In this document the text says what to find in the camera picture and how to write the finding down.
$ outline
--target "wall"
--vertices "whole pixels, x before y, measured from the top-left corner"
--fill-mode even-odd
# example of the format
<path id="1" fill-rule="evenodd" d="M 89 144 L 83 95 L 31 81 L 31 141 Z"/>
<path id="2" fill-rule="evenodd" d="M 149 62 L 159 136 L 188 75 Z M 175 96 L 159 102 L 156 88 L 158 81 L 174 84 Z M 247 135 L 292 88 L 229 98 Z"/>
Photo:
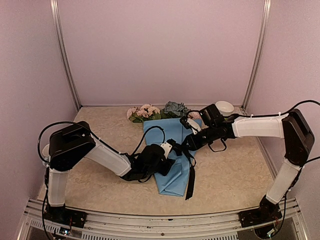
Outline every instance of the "wall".
<path id="1" fill-rule="evenodd" d="M 299 101 L 320 101 L 320 1 L 272 1 L 263 55 L 248 107 L 249 113 L 286 111 Z M 310 158 L 320 155 L 320 107 L 298 107 L 314 135 Z M 275 166 L 285 154 L 283 140 L 265 138 Z M 320 239 L 320 161 L 308 164 L 293 189 L 311 239 Z"/>
<path id="2" fill-rule="evenodd" d="M 50 2 L 1 1 L 0 23 L 0 238 L 11 240 L 43 182 L 38 135 L 51 122 L 72 120 L 76 109 Z"/>
<path id="3" fill-rule="evenodd" d="M 63 0 L 83 105 L 243 101 L 263 0 Z"/>

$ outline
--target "metal frame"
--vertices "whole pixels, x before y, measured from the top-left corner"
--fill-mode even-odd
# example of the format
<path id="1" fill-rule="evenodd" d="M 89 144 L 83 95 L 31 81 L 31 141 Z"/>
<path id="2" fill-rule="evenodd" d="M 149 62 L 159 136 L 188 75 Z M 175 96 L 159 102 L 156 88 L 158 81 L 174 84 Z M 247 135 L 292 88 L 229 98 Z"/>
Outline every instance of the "metal frame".
<path id="1" fill-rule="evenodd" d="M 73 103 L 75 105 L 75 108 L 77 109 L 77 111 L 80 110 L 81 103 L 80 103 L 80 99 L 79 99 L 79 95 L 75 86 L 75 82 L 74 79 L 72 77 L 71 74 L 71 69 L 70 69 L 70 65 L 69 65 L 69 61 L 68 61 L 68 57 L 67 57 L 67 52 L 66 52 L 66 47 L 65 47 L 65 43 L 64 43 L 64 36 L 62 33 L 62 27 L 61 27 L 61 21 L 60 21 L 60 15 L 59 15 L 59 7 L 58 7 L 58 0 L 50 0 L 50 5 L 51 5 L 51 11 L 52 11 L 52 17 L 53 17 L 53 22 L 54 22 L 54 26 L 55 26 L 55 31 L 56 31 L 56 36 L 58 39 L 58 43 L 59 43 L 59 49 L 60 49 L 60 54 L 61 54 L 61 58 L 62 58 L 62 63 L 64 66 L 64 71 L 66 74 L 66 79 L 69 85 L 69 89 L 72 95 L 72 99 L 73 99 Z"/>
<path id="2" fill-rule="evenodd" d="M 284 210 L 284 200 L 279 203 Z M 25 240 L 30 227 L 43 229 L 42 202 L 30 199 L 20 223 L 17 240 Z M 211 240 L 238 239 L 238 231 L 262 227 L 269 223 L 242 228 L 238 213 L 241 210 L 195 215 L 148 216 L 107 213 L 84 210 L 87 213 L 84 228 L 72 228 L 70 239 L 78 240 Z M 307 240 L 305 224 L 295 198 L 287 200 L 286 218 L 293 218 L 299 240 Z M 60 227 L 45 221 L 48 232 L 54 233 Z"/>
<path id="3" fill-rule="evenodd" d="M 271 0 L 264 0 L 264 8 L 263 8 L 263 14 L 262 14 L 262 21 L 261 21 L 261 28 L 260 28 L 260 34 L 258 39 L 258 45 L 256 48 L 255 56 L 254 56 L 254 62 L 253 67 L 251 70 L 250 80 L 249 84 L 242 102 L 242 107 L 244 110 L 246 110 L 250 97 L 252 95 L 254 85 L 257 78 L 257 72 L 259 69 L 259 64 L 264 48 L 265 38 L 266 38 L 266 32 L 268 27 L 268 21 L 269 21 L 269 14 L 270 14 L 270 7 L 271 7 Z"/>

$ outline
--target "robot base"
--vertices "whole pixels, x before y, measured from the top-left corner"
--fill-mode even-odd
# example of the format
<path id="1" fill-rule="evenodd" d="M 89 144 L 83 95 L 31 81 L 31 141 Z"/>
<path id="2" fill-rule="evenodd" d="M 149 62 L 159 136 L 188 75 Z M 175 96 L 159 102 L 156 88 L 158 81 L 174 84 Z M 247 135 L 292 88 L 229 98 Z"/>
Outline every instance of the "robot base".
<path id="1" fill-rule="evenodd" d="M 87 213 L 68 209 L 65 206 L 52 207 L 47 206 L 46 212 L 43 215 L 44 219 L 76 228 L 84 228 Z"/>
<path id="2" fill-rule="evenodd" d="M 277 206 L 268 217 L 262 218 L 261 209 L 255 208 L 255 209 L 239 212 L 239 218 L 241 222 L 241 227 L 246 228 L 246 227 L 255 226 L 259 224 L 269 223 L 269 222 L 275 221 L 277 218 L 281 219 L 282 214 L 279 206 Z"/>

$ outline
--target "white bowl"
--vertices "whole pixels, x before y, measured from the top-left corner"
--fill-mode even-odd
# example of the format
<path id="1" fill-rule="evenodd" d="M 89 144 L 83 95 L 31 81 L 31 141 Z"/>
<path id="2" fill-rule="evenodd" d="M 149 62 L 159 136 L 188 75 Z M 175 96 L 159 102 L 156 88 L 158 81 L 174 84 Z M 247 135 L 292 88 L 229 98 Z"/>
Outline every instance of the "white bowl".
<path id="1" fill-rule="evenodd" d="M 223 116 L 229 116 L 235 110 L 235 107 L 227 101 L 217 101 L 215 106 Z"/>

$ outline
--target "folded blue fabric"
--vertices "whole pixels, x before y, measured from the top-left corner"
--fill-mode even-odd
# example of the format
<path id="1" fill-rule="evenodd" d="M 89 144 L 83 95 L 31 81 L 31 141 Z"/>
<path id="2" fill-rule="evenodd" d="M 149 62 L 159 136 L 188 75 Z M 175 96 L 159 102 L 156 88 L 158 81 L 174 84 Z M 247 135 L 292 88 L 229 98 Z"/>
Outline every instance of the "folded blue fabric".
<path id="1" fill-rule="evenodd" d="M 200 119 L 196 119 L 195 121 L 201 126 L 202 121 Z M 145 121 L 143 123 L 143 131 L 146 132 L 152 126 L 159 126 L 163 128 L 165 132 L 165 140 L 173 139 L 178 144 L 181 144 L 185 137 L 192 133 L 191 129 L 184 128 L 180 123 L 179 118 Z M 145 136 L 147 145 L 160 145 L 162 140 L 163 135 L 157 128 L 151 129 Z M 196 154 L 195 151 L 191 151 L 190 153 L 192 156 Z M 183 197 L 188 184 L 190 163 L 184 154 L 182 156 L 177 156 L 174 151 L 169 154 L 168 158 L 175 160 L 175 163 L 171 167 L 169 173 L 166 176 L 163 176 L 160 173 L 154 174 L 159 193 Z"/>

